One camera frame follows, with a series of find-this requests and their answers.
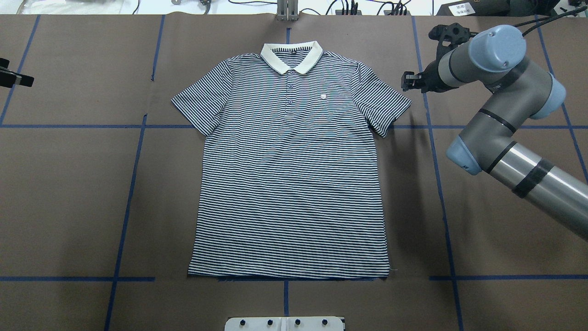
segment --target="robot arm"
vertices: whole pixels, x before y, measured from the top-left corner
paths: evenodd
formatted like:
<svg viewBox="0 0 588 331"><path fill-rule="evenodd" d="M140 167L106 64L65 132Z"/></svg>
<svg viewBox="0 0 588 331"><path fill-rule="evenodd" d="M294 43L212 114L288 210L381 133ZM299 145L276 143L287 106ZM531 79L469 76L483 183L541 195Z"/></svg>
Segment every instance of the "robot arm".
<svg viewBox="0 0 588 331"><path fill-rule="evenodd" d="M547 117L566 96L564 87L525 56L526 42L510 25L474 34L455 23L435 27L437 60L418 74L405 72L403 90L445 92L481 81L492 92L447 150L475 175L482 170L588 240L588 186L541 158L512 135L527 118ZM449 41L448 47L443 41Z"/></svg>

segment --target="white floor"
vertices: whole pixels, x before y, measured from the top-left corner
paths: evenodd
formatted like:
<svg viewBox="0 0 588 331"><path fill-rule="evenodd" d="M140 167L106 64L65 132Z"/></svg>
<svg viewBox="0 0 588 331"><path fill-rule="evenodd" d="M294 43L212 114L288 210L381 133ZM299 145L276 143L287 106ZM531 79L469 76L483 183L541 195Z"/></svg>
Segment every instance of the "white floor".
<svg viewBox="0 0 588 331"><path fill-rule="evenodd" d="M171 0L2 0L0 1L0 14L131 14L141 2L137 14L168 14L171 12L187 12L190 14L204 13L204 6L199 0L182 0L180 5L174 5ZM332 0L299 0L299 9L312 8L324 14ZM341 9L345 0L338 0L329 12L334 14L336 9ZM442 4L448 4L457 0L411 0L406 7L412 15L432 15ZM370 0L358 0L359 9L363 15L376 15L382 4ZM573 9L567 4L567 0L561 0L556 6L557 12L563 12L559 8ZM275 13L274 4L232 4L228 0L212 0L210 14L260 14Z"/></svg>

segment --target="black band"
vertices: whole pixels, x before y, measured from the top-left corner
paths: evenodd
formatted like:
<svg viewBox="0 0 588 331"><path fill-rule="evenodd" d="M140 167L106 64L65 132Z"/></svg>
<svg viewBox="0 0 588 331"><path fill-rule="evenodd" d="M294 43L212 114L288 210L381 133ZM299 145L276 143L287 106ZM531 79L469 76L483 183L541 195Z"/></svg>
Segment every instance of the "black band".
<svg viewBox="0 0 588 331"><path fill-rule="evenodd" d="M515 193L519 198L524 198L527 196L532 189L537 186L537 184L541 183L543 178L547 175L549 171L553 168L553 163L547 161L546 159L542 158L539 163L531 170L525 178L513 189L513 193Z"/></svg>
<svg viewBox="0 0 588 331"><path fill-rule="evenodd" d="M498 155L498 157L496 157L494 159L494 161L492 162L490 167L488 167L488 169L486 169L486 172L490 173L492 171L492 169L494 169L494 167L498 164L498 162L500 162L502 160L502 158L506 155L506 153L508 153L510 151L510 149L513 148L514 145L516 145L516 141L512 141L508 146L506 146L506 148L500 153L500 155Z"/></svg>
<svg viewBox="0 0 588 331"><path fill-rule="evenodd" d="M496 115L495 113L493 113L493 112L491 112L491 111L489 111L487 109L484 109L484 108L481 108L479 110L479 112L482 113L482 114L486 114L486 115L494 118L496 121L500 122L502 125L504 125L506 128L508 128L510 131L512 131L512 133L515 133L516 132L516 128L514 127L514 125L512 125L511 123L509 123L504 118Z"/></svg>
<svg viewBox="0 0 588 331"><path fill-rule="evenodd" d="M508 74L504 75L501 79L497 80L496 82L488 85L484 85L490 92L496 93L499 90L503 90L512 84L514 84L519 77L523 75L523 73L527 70L529 63L531 60L528 57L524 57L523 60L517 64L514 68L512 68Z"/></svg>
<svg viewBox="0 0 588 331"><path fill-rule="evenodd" d="M453 56L453 52L451 52L451 55L449 56L449 61L447 62L447 66L449 67L449 72L451 73L451 76L453 76L453 78L455 78L456 80L467 84L467 82L462 81L461 79L459 79L457 76L455 76L455 73L453 72L453 69L451 69L451 57Z"/></svg>

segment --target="striped shirt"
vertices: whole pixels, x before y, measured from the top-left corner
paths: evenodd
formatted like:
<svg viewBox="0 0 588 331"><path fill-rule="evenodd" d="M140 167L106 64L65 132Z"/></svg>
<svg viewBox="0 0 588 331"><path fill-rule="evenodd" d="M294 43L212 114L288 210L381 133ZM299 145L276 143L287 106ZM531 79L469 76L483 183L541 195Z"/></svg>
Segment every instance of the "striped shirt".
<svg viewBox="0 0 588 331"><path fill-rule="evenodd" d="M229 58L172 102L206 136L188 274L388 275L370 127L409 99L315 41Z"/></svg>

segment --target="white collar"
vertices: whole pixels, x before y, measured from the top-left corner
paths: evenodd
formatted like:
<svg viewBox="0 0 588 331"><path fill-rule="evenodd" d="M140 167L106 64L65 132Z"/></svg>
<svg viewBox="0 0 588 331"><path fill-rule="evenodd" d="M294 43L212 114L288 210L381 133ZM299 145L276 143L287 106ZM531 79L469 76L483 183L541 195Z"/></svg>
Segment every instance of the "white collar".
<svg viewBox="0 0 588 331"><path fill-rule="evenodd" d="M308 47L310 46L310 52L306 55L304 60L296 66L296 68L291 68L287 64L285 64L278 56L272 51L275 48L281 49L297 49L300 47ZM300 74L307 73L312 67L315 66L317 62L319 62L320 56L323 54L323 49L320 47L319 43L316 41L309 41L303 42L301 44L265 44L263 45L263 49L261 50L261 57L265 60L265 62L272 67L275 71L279 72L280 74L285 74L288 70L294 69Z"/></svg>

